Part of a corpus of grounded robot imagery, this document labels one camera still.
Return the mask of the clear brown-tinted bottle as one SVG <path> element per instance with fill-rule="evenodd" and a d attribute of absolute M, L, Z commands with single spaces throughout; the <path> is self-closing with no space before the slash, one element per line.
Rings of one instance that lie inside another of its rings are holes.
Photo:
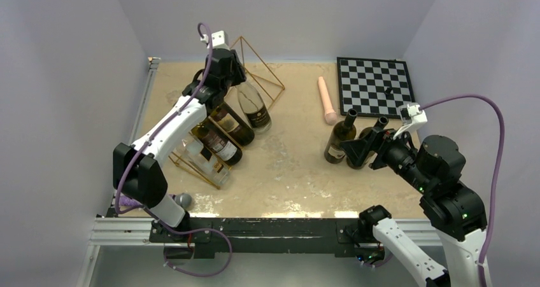
<path fill-rule="evenodd" d="M 267 132 L 272 119 L 258 90 L 249 82 L 236 86 L 237 98 L 242 112 L 256 134 Z"/>

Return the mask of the dark green wine bottle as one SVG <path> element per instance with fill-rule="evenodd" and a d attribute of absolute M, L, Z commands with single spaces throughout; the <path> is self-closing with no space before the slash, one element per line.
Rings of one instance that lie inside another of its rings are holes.
<path fill-rule="evenodd" d="M 237 164 L 243 156 L 240 148 L 211 122 L 197 124 L 191 133 L 227 165 Z"/>

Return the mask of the clear glass liquor bottle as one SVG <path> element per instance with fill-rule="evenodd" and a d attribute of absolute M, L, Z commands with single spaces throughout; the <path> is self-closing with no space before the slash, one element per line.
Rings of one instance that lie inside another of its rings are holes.
<path fill-rule="evenodd" d="M 184 155 L 214 187 L 220 189 L 229 177 L 229 170 L 219 159 L 191 134 L 183 139 Z"/>

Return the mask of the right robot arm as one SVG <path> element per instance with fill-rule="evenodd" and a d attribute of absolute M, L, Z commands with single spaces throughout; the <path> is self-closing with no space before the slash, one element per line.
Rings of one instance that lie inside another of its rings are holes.
<path fill-rule="evenodd" d="M 340 146 L 354 166 L 373 155 L 371 169 L 388 167 L 420 193 L 420 207 L 441 240 L 446 265 L 420 249 L 381 205 L 359 214 L 361 238 L 389 249 L 419 286 L 490 284 L 488 267 L 480 258 L 487 238 L 485 205 L 460 180 L 465 157 L 453 140 L 431 135 L 416 148 L 408 132 L 372 127 L 367 134 Z"/>

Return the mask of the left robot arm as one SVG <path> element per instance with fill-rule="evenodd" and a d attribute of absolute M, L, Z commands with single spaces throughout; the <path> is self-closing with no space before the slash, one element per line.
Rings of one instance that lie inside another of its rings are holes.
<path fill-rule="evenodd" d="M 237 51 L 217 48 L 205 60 L 202 78 L 195 78 L 182 91 L 176 104 L 145 135 L 131 144 L 119 143 L 113 150 L 115 204 L 120 195 L 140 203 L 166 224 L 165 233 L 175 242 L 190 233 L 186 212 L 167 193 L 162 166 L 189 132 L 223 103 L 229 89 L 246 81 Z"/>

